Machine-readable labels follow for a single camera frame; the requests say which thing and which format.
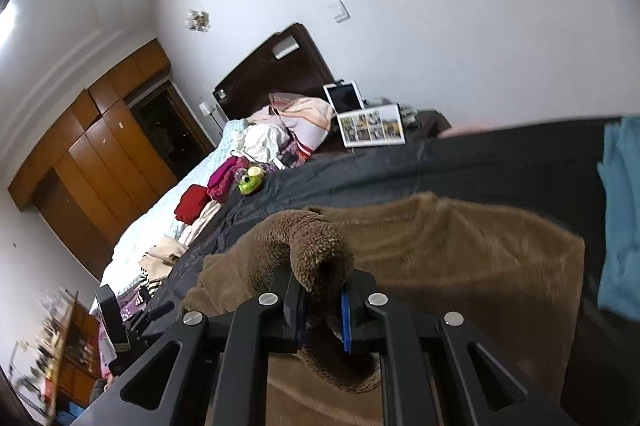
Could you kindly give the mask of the brown fleece sweater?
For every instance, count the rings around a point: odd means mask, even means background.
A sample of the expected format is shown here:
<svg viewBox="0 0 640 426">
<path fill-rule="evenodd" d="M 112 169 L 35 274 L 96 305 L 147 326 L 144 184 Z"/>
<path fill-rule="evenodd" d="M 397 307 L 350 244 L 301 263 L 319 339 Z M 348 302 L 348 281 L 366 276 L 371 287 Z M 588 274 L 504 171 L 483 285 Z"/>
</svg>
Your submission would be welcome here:
<svg viewBox="0 0 640 426">
<path fill-rule="evenodd" d="M 378 361 L 346 354 L 338 289 L 355 270 L 409 308 L 471 320 L 552 400 L 574 342 L 584 240 L 526 210 L 419 193 L 375 206 L 289 209 L 204 260 L 183 309 L 209 316 L 268 290 L 279 267 L 310 291 L 298 354 L 269 361 L 270 425 L 377 425 Z"/>
</svg>

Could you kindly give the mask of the purple floral sheet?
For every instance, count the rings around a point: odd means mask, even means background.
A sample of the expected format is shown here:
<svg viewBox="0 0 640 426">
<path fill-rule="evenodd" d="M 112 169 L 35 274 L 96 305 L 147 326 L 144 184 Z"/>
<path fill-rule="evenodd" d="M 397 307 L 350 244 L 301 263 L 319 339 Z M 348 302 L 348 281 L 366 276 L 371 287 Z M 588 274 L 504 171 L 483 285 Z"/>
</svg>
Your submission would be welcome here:
<svg viewBox="0 0 640 426">
<path fill-rule="evenodd" d="M 120 312 L 122 313 L 122 320 L 124 321 L 128 321 L 134 314 L 138 313 L 139 311 L 148 310 L 146 306 L 151 299 L 149 291 L 143 287 L 138 287 L 134 290 L 130 290 L 124 296 L 116 296 L 116 298 L 119 304 Z M 113 376 L 108 370 L 107 363 L 113 359 L 114 352 L 112 350 L 112 347 L 107 342 L 100 310 L 99 318 L 99 353 L 101 361 L 101 373 L 104 378 L 107 378 L 107 376 Z M 145 332 L 143 333 L 143 337 L 145 339 L 151 339 L 151 337 L 145 336 Z"/>
</svg>

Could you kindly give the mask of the white quilt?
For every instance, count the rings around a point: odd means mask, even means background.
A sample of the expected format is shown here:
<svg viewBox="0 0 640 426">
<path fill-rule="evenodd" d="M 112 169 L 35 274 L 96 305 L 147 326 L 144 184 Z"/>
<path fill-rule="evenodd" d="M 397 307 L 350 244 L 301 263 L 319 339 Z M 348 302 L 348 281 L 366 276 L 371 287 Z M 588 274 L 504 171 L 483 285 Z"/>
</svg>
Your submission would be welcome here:
<svg viewBox="0 0 640 426">
<path fill-rule="evenodd" d="M 173 188 L 169 189 L 145 214 L 122 234 L 114 247 L 111 262 L 104 270 L 101 285 L 108 285 L 120 296 L 140 281 L 140 259 L 157 240 L 177 230 L 175 208 L 186 189 L 192 184 L 206 186 L 214 171 L 231 155 L 238 145 L 248 121 L 229 120 L 224 126 L 221 142 Z"/>
</svg>

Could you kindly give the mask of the cluttered wooden shelf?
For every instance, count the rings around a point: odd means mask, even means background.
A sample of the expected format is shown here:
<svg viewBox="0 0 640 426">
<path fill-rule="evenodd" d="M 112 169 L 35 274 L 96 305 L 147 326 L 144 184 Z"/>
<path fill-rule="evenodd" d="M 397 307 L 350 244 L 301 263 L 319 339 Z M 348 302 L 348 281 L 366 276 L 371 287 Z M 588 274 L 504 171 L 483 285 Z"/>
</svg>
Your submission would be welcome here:
<svg viewBox="0 0 640 426">
<path fill-rule="evenodd" d="M 101 377 L 99 323 L 76 293 L 60 288 L 43 302 L 36 338 L 14 346 L 8 380 L 41 425 L 68 425 L 88 408 Z"/>
</svg>

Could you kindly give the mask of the beige folded cloth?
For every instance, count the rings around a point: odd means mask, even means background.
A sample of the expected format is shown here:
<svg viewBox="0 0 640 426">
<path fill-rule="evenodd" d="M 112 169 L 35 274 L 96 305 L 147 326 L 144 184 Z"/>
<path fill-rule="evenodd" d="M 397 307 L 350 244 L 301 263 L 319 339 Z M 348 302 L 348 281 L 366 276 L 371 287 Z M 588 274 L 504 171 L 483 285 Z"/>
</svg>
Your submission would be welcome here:
<svg viewBox="0 0 640 426">
<path fill-rule="evenodd" d="M 186 252 L 186 246 L 163 235 L 140 259 L 139 266 L 150 282 L 166 279 L 174 265 Z"/>
</svg>

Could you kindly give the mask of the red folded garment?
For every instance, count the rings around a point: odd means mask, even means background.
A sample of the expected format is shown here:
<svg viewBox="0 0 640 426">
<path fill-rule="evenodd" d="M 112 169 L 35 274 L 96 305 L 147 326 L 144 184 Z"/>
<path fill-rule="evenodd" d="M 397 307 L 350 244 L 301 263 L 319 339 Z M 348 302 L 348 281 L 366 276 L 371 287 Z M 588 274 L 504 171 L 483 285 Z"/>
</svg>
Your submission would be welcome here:
<svg viewBox="0 0 640 426">
<path fill-rule="evenodd" d="M 180 201 L 174 210 L 176 219 L 187 226 L 194 224 L 205 206 L 212 199 L 209 197 L 206 186 L 192 184 L 181 195 Z"/>
</svg>

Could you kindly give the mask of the magenta folded garment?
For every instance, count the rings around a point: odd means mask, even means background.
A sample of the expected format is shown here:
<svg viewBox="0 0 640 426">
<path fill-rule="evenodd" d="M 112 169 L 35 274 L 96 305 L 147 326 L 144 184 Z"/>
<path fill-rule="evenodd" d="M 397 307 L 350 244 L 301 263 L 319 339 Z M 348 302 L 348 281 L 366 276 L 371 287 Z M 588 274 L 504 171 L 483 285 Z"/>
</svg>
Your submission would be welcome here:
<svg viewBox="0 0 640 426">
<path fill-rule="evenodd" d="M 209 177 L 207 194 L 215 202 L 223 203 L 234 183 L 235 173 L 247 168 L 250 161 L 244 156 L 230 156 Z"/>
</svg>

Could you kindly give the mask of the green toy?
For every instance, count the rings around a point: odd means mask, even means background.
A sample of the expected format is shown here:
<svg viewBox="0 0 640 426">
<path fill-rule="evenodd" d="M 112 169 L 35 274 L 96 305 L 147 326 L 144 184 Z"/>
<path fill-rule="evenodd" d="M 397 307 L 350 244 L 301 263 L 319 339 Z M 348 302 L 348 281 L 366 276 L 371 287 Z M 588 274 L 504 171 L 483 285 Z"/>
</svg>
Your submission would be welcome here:
<svg viewBox="0 0 640 426">
<path fill-rule="evenodd" d="M 261 185 L 266 172 L 259 166 L 238 169 L 234 176 L 238 189 L 242 195 L 250 195 Z"/>
</svg>

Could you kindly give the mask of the dark doorway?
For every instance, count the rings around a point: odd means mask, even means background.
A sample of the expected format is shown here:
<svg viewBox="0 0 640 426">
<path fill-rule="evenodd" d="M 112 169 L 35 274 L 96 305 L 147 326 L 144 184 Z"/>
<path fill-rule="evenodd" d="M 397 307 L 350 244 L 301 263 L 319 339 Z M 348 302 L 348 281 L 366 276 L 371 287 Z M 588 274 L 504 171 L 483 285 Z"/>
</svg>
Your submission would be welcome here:
<svg viewBox="0 0 640 426">
<path fill-rule="evenodd" d="M 137 97 L 130 94 L 127 101 L 146 138 L 178 180 L 215 149 L 169 79 Z"/>
</svg>

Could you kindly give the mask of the black satin sheet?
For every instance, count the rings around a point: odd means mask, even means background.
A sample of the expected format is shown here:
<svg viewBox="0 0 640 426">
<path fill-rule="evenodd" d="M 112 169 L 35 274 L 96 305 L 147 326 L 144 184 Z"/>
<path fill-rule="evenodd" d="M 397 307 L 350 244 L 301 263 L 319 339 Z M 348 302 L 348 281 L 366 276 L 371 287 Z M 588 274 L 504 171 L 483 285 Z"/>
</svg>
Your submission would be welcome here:
<svg viewBox="0 0 640 426">
<path fill-rule="evenodd" d="M 605 261 L 605 190 L 597 170 L 604 128 L 604 120 L 566 120 L 337 154 L 276 172 L 257 193 L 228 198 L 150 305 L 181 302 L 205 257 L 282 209 L 373 205 L 419 192 L 527 209 L 586 244 L 562 408 L 582 425 L 637 424 L 639 327 L 597 304 Z"/>
</svg>

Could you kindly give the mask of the white bedside lamp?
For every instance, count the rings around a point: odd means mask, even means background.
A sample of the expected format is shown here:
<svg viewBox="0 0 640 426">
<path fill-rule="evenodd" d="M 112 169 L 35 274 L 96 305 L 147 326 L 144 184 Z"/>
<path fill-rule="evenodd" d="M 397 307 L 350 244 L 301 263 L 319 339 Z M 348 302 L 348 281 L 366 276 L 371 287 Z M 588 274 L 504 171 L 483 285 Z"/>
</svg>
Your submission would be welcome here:
<svg viewBox="0 0 640 426">
<path fill-rule="evenodd" d="M 217 120 L 216 108 L 210 102 L 207 102 L 207 101 L 202 101 L 198 105 L 198 107 L 200 108 L 200 111 L 203 116 L 209 117 L 213 121 L 214 125 L 218 130 L 218 134 L 222 136 L 222 134 L 224 133 L 224 130 L 222 129 L 222 127 L 220 126 L 220 123 Z"/>
</svg>

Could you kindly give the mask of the cream pink blanket pile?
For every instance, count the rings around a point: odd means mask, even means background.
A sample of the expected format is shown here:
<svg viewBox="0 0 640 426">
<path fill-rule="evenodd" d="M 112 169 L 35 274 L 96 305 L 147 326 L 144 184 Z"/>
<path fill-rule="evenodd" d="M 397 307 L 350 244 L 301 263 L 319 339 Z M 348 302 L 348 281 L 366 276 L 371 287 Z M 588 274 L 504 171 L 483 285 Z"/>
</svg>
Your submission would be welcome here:
<svg viewBox="0 0 640 426">
<path fill-rule="evenodd" d="M 271 106 L 241 120 L 233 133 L 231 154 L 276 169 L 292 167 L 298 160 L 293 133 Z"/>
</svg>

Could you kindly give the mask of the striped pink pillow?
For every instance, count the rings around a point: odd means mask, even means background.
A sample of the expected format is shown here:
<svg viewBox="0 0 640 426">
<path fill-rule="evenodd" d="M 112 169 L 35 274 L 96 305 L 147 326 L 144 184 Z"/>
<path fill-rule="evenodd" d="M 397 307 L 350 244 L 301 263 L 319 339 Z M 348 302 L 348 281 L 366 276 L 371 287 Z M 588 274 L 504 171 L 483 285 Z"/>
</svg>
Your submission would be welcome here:
<svg viewBox="0 0 640 426">
<path fill-rule="evenodd" d="M 293 135 L 297 155 L 308 160 L 331 130 L 331 120 L 335 115 L 332 105 L 317 97 L 289 92 L 270 94 L 269 103 L 270 108 Z"/>
</svg>

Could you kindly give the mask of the white tablet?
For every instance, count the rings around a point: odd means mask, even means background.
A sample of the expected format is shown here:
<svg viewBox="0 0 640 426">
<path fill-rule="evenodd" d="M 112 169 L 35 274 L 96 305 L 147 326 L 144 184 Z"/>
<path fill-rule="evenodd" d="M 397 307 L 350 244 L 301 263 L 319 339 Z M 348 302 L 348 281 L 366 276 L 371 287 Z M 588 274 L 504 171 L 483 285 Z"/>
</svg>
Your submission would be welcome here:
<svg viewBox="0 0 640 426">
<path fill-rule="evenodd" d="M 364 103 L 356 82 L 325 84 L 323 90 L 336 114 L 364 109 Z"/>
</svg>

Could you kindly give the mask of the white wall switch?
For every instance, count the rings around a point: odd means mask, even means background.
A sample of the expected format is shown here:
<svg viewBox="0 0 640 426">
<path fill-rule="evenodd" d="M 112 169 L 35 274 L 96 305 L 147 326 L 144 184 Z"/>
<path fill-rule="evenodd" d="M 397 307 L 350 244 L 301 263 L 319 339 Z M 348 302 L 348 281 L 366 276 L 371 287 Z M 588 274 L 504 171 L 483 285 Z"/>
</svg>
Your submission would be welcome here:
<svg viewBox="0 0 640 426">
<path fill-rule="evenodd" d="M 343 4 L 343 1 L 341 0 L 335 1 L 333 4 L 330 4 L 329 10 L 335 23 L 343 23 L 350 19 L 350 14 L 346 6 Z"/>
</svg>

